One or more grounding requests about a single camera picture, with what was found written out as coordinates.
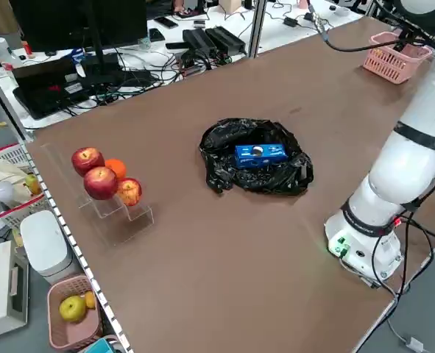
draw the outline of plastic bag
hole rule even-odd
[[[236,168],[236,145],[269,143],[282,143],[287,161],[263,168]],[[207,170],[206,182],[216,193],[235,184],[256,193],[297,196],[314,180],[311,159],[294,135],[283,125],[269,120],[221,120],[204,133],[199,150]]]

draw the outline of brown tabletop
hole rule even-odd
[[[385,28],[363,18],[330,38],[361,46]],[[335,52],[314,36],[37,133],[28,149],[135,352],[349,352],[386,308],[387,292],[369,289],[328,253],[323,228],[368,172],[416,84],[365,71],[365,55]],[[229,117],[269,118],[292,131],[314,163],[308,192],[213,193],[198,144]],[[104,236],[137,229],[107,228],[80,212],[45,143],[66,159],[82,146],[121,158],[142,181],[155,224],[108,245]],[[417,220],[435,231],[435,194]],[[411,274],[428,254],[414,230],[409,254]]]

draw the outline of white robotic arm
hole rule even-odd
[[[405,19],[435,34],[435,0],[394,3]],[[399,124],[435,138],[435,60]],[[338,213],[327,220],[325,234],[330,252],[373,281],[373,264],[378,278],[390,277],[403,256],[393,227],[386,226],[405,210],[403,205],[428,191],[434,180],[435,149],[395,129],[370,173]]]

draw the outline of apple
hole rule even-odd
[[[69,296],[60,303],[58,310],[63,320],[78,322],[85,317],[86,303],[81,296]]]
[[[105,159],[101,152],[94,147],[83,147],[77,149],[71,156],[71,164],[75,171],[84,177],[91,169],[95,167],[104,167]]]
[[[27,176],[24,178],[24,183],[32,195],[39,195],[42,193],[38,178],[34,174],[27,174]]]
[[[125,178],[119,182],[117,195],[126,206],[134,206],[141,199],[141,183],[133,178]]]
[[[91,169],[83,179],[83,185],[89,196],[95,200],[108,200],[118,189],[116,173],[107,167]]]

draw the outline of pink plastic basket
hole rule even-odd
[[[88,309],[86,317],[79,323],[71,323],[62,319],[58,310],[60,303],[69,296],[81,295],[91,290],[90,281],[85,275],[70,277],[54,284],[47,294],[49,311],[50,345],[61,351],[78,350],[101,338],[102,325],[99,304]]]
[[[27,156],[21,145],[17,143],[0,148],[0,160],[6,160],[25,172],[31,171]],[[11,229],[19,229],[21,222],[28,215],[48,209],[49,203],[42,193],[41,195],[33,197],[28,202],[20,204],[8,211],[5,211],[3,205],[0,203],[0,220],[4,221]]]
[[[395,33],[382,32],[372,36],[369,42],[379,44],[397,40],[398,38]],[[410,79],[422,61],[432,54],[431,49],[427,46],[407,44],[402,52],[395,51],[393,47],[392,45],[371,49],[363,66],[395,84]]]

